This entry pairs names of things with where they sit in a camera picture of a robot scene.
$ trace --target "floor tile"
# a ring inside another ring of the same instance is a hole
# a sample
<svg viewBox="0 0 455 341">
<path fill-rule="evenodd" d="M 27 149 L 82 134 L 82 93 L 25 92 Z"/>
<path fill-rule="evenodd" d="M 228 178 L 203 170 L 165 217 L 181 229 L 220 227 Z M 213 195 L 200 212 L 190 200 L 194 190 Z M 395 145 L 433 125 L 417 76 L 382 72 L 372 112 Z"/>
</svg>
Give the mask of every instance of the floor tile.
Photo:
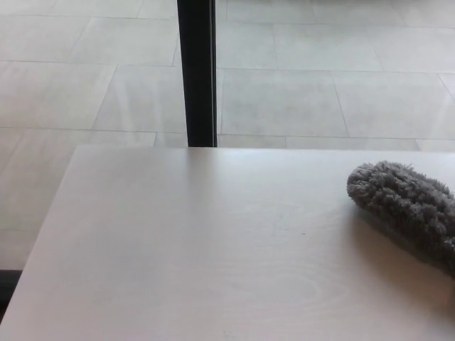
<svg viewBox="0 0 455 341">
<path fill-rule="evenodd" d="M 216 0 L 215 12 L 217 23 L 226 21 L 228 0 Z M 177 0 L 144 0 L 139 18 L 170 19 L 177 18 Z"/>
<path fill-rule="evenodd" d="M 99 130 L 186 130 L 181 69 L 119 66 L 94 125 Z"/>
<path fill-rule="evenodd" d="M 0 16 L 0 60 L 65 62 L 86 18 Z"/>
<path fill-rule="evenodd" d="M 421 151 L 455 152 L 455 140 L 417 140 Z"/>
<path fill-rule="evenodd" d="M 215 1 L 215 15 L 217 23 L 226 21 L 226 18 L 228 16 L 228 2 L 229 0 Z"/>
<path fill-rule="evenodd" d="M 329 72 L 225 70 L 223 134 L 347 136 Z"/>
<path fill-rule="evenodd" d="M 342 71 L 382 69 L 364 28 L 275 25 L 274 29 L 280 69 Z"/>
<path fill-rule="evenodd" d="M 23 270 L 38 231 L 0 230 L 0 269 Z"/>
<path fill-rule="evenodd" d="M 221 148 L 286 148 L 283 136 L 219 135 Z"/>
<path fill-rule="evenodd" d="M 333 137 L 286 137 L 287 147 L 294 149 L 333 149 L 365 151 L 417 151 L 413 139 L 357 139 Z"/>
<path fill-rule="evenodd" d="M 439 76 L 452 97 L 455 99 L 455 74 L 444 73 Z"/>
<path fill-rule="evenodd" d="M 438 75 L 334 72 L 353 137 L 455 139 L 455 102 Z"/>
<path fill-rule="evenodd" d="M 139 18 L 177 18 L 177 0 L 145 0 Z"/>
<path fill-rule="evenodd" d="M 313 0 L 319 23 L 341 25 L 389 25 L 405 23 L 391 0 Z"/>
<path fill-rule="evenodd" d="M 142 0 L 57 0 L 49 14 L 136 18 L 141 3 Z"/>
<path fill-rule="evenodd" d="M 92 18 L 70 61 L 172 65 L 176 20 Z"/>
<path fill-rule="evenodd" d="M 217 129 L 216 132 L 221 133 L 221 125 L 223 123 L 223 88 L 225 83 L 225 71 L 216 70 L 216 115 Z"/>
<path fill-rule="evenodd" d="M 10 63 L 0 77 L 0 126 L 90 129 L 114 69 Z"/>
<path fill-rule="evenodd" d="M 1 0 L 0 15 L 39 14 L 49 12 L 56 0 Z"/>
<path fill-rule="evenodd" d="M 217 26 L 218 67 L 277 68 L 272 25 L 223 23 Z"/>
<path fill-rule="evenodd" d="M 3 75 L 3 72 L 7 69 L 9 63 L 8 62 L 0 62 L 0 77 Z"/>
<path fill-rule="evenodd" d="M 155 133 L 132 133 L 128 131 L 93 131 L 90 144 L 115 144 L 119 146 L 153 146 Z"/>
<path fill-rule="evenodd" d="M 38 231 L 88 131 L 28 130 L 0 176 L 0 229 Z"/>
<path fill-rule="evenodd" d="M 155 139 L 155 147 L 186 148 L 188 140 L 186 134 L 158 133 Z"/>
<path fill-rule="evenodd" d="M 455 30 L 369 27 L 384 70 L 455 72 Z"/>
<path fill-rule="evenodd" d="M 22 133 L 21 129 L 0 128 L 0 174 L 8 163 Z"/>
<path fill-rule="evenodd" d="M 394 0 L 394 3 L 409 26 L 455 28 L 453 0 Z"/>
<path fill-rule="evenodd" d="M 245 23 L 314 23 L 311 0 L 229 0 L 227 20 Z"/>
</svg>

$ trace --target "gray fluffy cloth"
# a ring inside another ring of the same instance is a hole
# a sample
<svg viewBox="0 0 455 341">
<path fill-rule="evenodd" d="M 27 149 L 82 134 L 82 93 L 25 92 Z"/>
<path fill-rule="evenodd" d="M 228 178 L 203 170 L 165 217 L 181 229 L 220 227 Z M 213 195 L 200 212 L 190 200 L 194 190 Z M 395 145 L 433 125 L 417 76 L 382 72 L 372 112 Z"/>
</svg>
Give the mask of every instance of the gray fluffy cloth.
<svg viewBox="0 0 455 341">
<path fill-rule="evenodd" d="M 381 231 L 455 278 L 455 199 L 443 183 L 399 163 L 366 163 L 348 178 L 348 194 L 378 217 Z"/>
</svg>

